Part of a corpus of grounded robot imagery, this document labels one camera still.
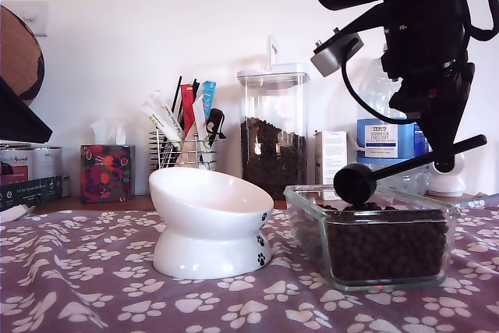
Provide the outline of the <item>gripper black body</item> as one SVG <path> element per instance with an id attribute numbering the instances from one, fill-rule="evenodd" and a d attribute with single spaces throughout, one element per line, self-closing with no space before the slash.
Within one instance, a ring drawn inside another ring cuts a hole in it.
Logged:
<path id="1" fill-rule="evenodd" d="M 394 96 L 467 96 L 475 66 L 462 27 L 385 28 L 384 71 L 401 80 Z"/>

